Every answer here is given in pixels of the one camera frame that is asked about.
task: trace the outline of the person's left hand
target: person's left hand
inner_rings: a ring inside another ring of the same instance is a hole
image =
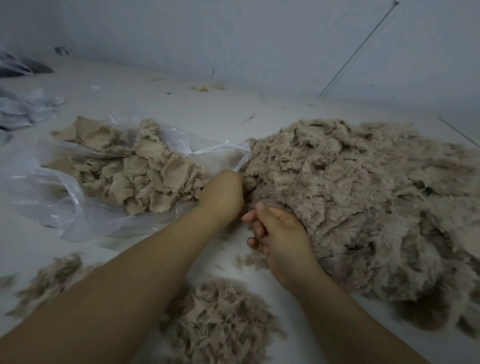
[[[215,218],[221,228],[238,216],[243,204],[242,178],[232,170],[220,172],[200,193],[199,208]]]

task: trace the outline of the hand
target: hand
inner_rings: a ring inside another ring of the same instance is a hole
[[[213,217],[222,229],[238,216],[243,204],[241,176],[225,170],[212,178],[200,192],[198,207]]]
[[[255,210],[241,219],[252,223],[255,237],[248,238],[248,246],[267,256],[270,271],[293,295],[312,275],[326,275],[313,255],[307,232],[295,215],[259,202]]]

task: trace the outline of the table surface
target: table surface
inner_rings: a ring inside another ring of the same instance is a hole
[[[146,112],[153,118],[183,128],[198,136],[239,142],[248,137],[263,137],[277,132],[298,119],[343,119],[352,124],[364,121],[413,123],[424,135],[446,142],[475,147],[467,139],[440,122],[434,115],[401,109],[374,109],[318,99],[288,97],[277,93],[245,91],[224,85],[225,90],[211,87],[215,80],[185,80],[178,76],[56,56],[49,60],[53,74],[2,79],[0,85],[16,92],[43,88],[48,95],[66,97],[59,117],[14,132],[13,139],[0,148],[0,167],[8,156],[33,145],[35,137],[63,128],[77,115],[101,118],[125,107]],[[191,90],[205,86],[209,92]],[[58,238],[55,229],[33,224],[12,213],[0,197],[0,276],[20,273],[11,290],[0,295],[0,335],[12,329],[18,320],[3,313],[13,308],[13,292],[28,285],[37,270],[52,258],[75,251],[84,253],[86,264],[105,262],[135,244],[143,237],[102,238],[86,243],[68,243]],[[249,290],[261,295],[281,319],[288,332],[286,341],[275,340],[269,347],[273,363],[321,363],[318,349],[298,303],[284,291],[267,270],[245,267],[238,271],[232,260],[235,254],[246,254],[245,226],[231,234],[214,239],[191,268],[187,279],[202,281],[210,277],[234,278],[245,282]],[[477,363],[478,343],[459,333],[420,331],[395,319],[392,310],[362,297],[355,299],[377,320],[420,352],[432,363]],[[134,359],[141,361],[159,350],[157,334],[147,340]]]

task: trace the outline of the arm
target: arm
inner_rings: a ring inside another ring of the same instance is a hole
[[[198,207],[95,269],[0,339],[1,363],[125,363],[140,347],[207,243],[243,206],[225,171]]]
[[[259,203],[248,245],[267,256],[275,278],[299,301],[330,363],[428,363],[364,311],[317,263],[297,218]]]

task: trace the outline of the white wall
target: white wall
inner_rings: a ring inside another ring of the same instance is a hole
[[[0,0],[0,44],[25,54],[66,43],[53,0]]]
[[[435,112],[480,139],[480,1],[399,1],[326,98]]]
[[[59,0],[78,56],[316,97],[391,0]]]

